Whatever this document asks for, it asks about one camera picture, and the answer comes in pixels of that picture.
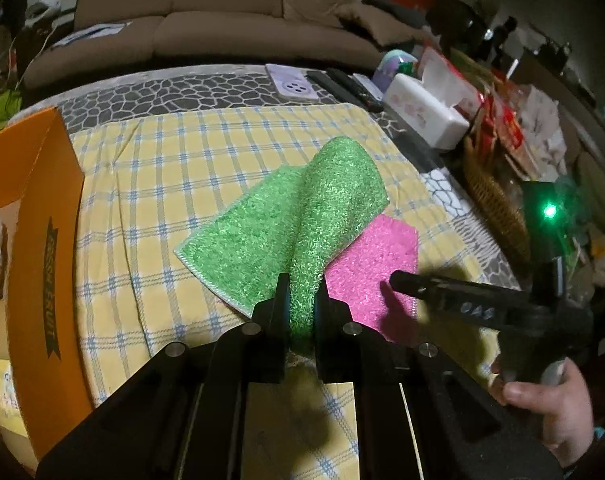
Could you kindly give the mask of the person right hand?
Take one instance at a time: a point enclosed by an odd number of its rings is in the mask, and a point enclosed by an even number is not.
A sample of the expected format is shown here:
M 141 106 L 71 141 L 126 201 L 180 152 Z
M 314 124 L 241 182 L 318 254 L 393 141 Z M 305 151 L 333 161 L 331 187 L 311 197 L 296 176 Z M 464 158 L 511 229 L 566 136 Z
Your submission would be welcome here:
M 574 465 L 594 441 L 593 408 L 587 383 L 571 359 L 563 363 L 556 386 L 530 382 L 504 382 L 500 358 L 491 366 L 496 374 L 491 394 L 502 405 L 542 416 L 542 443 L 563 468 Z

